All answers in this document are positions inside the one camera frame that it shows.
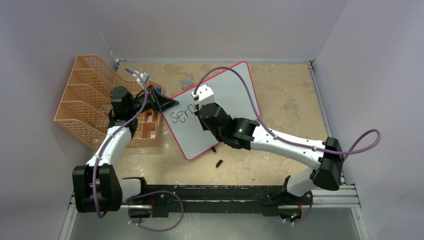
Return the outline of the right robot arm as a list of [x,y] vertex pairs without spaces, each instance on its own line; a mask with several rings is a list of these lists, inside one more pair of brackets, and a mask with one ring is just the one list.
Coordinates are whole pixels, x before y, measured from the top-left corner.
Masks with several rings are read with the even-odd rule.
[[232,118],[217,103],[200,107],[196,116],[203,130],[233,149],[269,152],[306,165],[306,170],[285,179],[280,196],[288,204],[316,188],[337,191],[342,184],[344,158],[329,152],[340,148],[335,138],[309,140],[274,131],[255,120]]

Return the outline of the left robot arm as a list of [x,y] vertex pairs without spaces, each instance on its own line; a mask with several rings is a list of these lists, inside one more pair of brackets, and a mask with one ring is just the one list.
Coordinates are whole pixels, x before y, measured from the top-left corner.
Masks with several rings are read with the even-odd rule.
[[145,179],[130,177],[120,181],[115,166],[135,136],[139,114],[148,110],[161,114],[179,105],[177,100],[161,94],[152,85],[136,96],[126,87],[117,86],[109,96],[112,109],[106,137],[94,156],[84,166],[76,166],[72,171],[77,211],[97,213],[100,218],[107,212],[118,211],[129,199],[138,205],[148,201]]

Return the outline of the red-framed whiteboard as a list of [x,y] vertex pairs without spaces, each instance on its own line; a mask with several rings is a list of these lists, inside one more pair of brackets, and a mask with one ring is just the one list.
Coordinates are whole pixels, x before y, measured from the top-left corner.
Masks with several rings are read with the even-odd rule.
[[[233,72],[224,70],[202,84],[212,89],[215,101],[232,118],[257,119],[242,81]],[[163,113],[184,158],[189,161],[219,143],[210,131],[203,130],[195,115],[194,90],[192,86],[173,96],[179,104]]]

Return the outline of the black marker cap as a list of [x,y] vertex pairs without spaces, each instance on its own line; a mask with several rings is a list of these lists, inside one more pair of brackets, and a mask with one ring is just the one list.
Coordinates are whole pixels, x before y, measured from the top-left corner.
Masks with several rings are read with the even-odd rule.
[[220,159],[220,160],[216,163],[215,167],[216,167],[216,168],[218,168],[218,167],[219,167],[222,163],[223,163],[223,160],[222,160],[222,159]]

